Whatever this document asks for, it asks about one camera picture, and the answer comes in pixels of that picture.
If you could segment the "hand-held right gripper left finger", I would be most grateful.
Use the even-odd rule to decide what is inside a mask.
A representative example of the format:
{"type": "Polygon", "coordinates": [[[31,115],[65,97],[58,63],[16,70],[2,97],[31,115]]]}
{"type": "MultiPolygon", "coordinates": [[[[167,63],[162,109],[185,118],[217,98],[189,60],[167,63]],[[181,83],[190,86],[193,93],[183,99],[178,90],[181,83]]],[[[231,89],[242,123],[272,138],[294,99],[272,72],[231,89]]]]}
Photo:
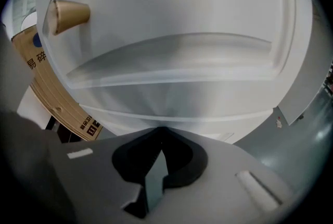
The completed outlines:
{"type": "Polygon", "coordinates": [[[119,146],[149,129],[116,138],[77,143],[49,143],[56,175],[72,203],[76,224],[162,224],[158,213],[144,219],[122,208],[136,200],[140,186],[126,182],[112,163],[119,146]]]}

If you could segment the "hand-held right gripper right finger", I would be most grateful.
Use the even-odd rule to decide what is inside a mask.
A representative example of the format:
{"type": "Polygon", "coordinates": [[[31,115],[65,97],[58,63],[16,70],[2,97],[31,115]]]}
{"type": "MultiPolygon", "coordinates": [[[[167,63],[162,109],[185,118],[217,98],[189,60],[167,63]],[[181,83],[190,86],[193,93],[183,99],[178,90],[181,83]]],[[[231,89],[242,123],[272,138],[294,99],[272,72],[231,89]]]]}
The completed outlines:
{"type": "Polygon", "coordinates": [[[278,174],[238,146],[183,130],[176,133],[201,145],[208,165],[191,185],[165,191],[156,207],[156,224],[264,224],[274,221],[292,198],[291,187],[278,174]],[[276,210],[257,205],[236,176],[242,171],[278,199],[276,210]]]}

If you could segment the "white cabinet door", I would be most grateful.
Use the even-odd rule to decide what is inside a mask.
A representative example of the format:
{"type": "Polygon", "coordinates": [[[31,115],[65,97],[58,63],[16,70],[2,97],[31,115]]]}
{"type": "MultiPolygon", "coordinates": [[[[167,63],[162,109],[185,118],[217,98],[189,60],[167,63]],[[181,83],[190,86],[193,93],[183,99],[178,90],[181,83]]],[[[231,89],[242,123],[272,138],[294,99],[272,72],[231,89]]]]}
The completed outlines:
{"type": "Polygon", "coordinates": [[[89,21],[37,30],[58,79],[115,135],[165,126],[233,144],[272,113],[308,50],[312,0],[63,0],[89,21]]]}

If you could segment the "gold cone door knob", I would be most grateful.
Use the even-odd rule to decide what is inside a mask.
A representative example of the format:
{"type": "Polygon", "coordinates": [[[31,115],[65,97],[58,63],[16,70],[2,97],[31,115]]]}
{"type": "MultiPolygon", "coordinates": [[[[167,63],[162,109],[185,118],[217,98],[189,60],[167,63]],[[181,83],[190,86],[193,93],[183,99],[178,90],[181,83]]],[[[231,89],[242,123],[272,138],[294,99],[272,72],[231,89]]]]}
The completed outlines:
{"type": "Polygon", "coordinates": [[[47,10],[47,24],[52,35],[58,35],[70,28],[87,23],[91,10],[88,4],[52,0],[47,10]]]}

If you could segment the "brown cardboard box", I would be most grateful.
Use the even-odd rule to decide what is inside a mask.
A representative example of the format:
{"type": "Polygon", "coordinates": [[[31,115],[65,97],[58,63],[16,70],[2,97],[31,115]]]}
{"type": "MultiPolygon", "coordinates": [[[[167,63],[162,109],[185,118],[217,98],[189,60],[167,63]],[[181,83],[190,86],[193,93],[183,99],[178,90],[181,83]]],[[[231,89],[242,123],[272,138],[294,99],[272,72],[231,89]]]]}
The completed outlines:
{"type": "Polygon", "coordinates": [[[85,112],[61,84],[47,60],[36,26],[21,31],[11,41],[34,73],[30,86],[44,108],[80,138],[97,139],[102,125],[85,112]]]}

